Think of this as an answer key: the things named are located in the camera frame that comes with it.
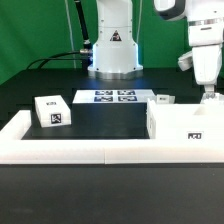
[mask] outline black table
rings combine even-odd
[[[223,92],[218,80],[218,92]],[[78,89],[152,89],[198,103],[192,73],[146,69],[126,81],[88,78],[81,70],[22,71],[0,86],[0,127],[34,97]],[[0,223],[223,223],[223,164],[0,165]]]

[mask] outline black cable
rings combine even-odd
[[[74,55],[74,54],[80,54],[80,51],[71,51],[71,52],[65,52],[65,53],[60,53],[60,54],[52,55],[51,57],[49,57],[49,60],[48,60],[48,59],[44,60],[44,61],[38,66],[38,69],[41,69],[46,63],[48,63],[48,61],[51,60],[50,58],[59,58],[59,57],[68,56],[68,55]]]
[[[37,62],[40,62],[40,61],[47,61],[47,62],[49,62],[49,61],[74,61],[74,60],[84,60],[84,59],[86,59],[86,60],[88,60],[88,58],[41,58],[41,59],[38,59],[38,60],[35,60],[35,61],[33,61],[33,62],[31,62],[28,66],[27,66],[27,70],[28,69],[30,69],[30,67],[33,65],[33,64],[35,64],[35,63],[37,63]]]
[[[92,49],[92,44],[90,43],[90,40],[89,40],[86,21],[85,21],[83,9],[82,9],[82,3],[81,3],[80,0],[74,0],[74,2],[75,2],[75,5],[76,5],[78,16],[79,16],[79,22],[80,22],[80,26],[81,26],[81,30],[82,30],[82,36],[83,36],[83,40],[84,40],[84,43],[83,43],[84,48],[85,49]]]

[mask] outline white cube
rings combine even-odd
[[[160,140],[222,140],[223,114],[224,105],[156,104],[149,100],[149,137]]]
[[[41,127],[71,124],[71,111],[60,95],[35,97],[35,107]]]

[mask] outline green wall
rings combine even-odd
[[[76,7],[68,0],[75,49],[82,48]],[[96,0],[82,0],[91,42],[97,39]],[[139,0],[133,0],[134,39]],[[186,21],[165,22],[153,11],[152,0],[143,0],[139,58],[144,67],[177,67],[187,51]],[[0,1],[0,84],[39,58],[71,50],[64,0]],[[72,67],[72,62],[52,62],[47,67]]]

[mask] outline warning label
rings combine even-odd
[[[115,30],[115,32],[114,32],[113,36],[111,37],[110,41],[122,41],[117,30]]]

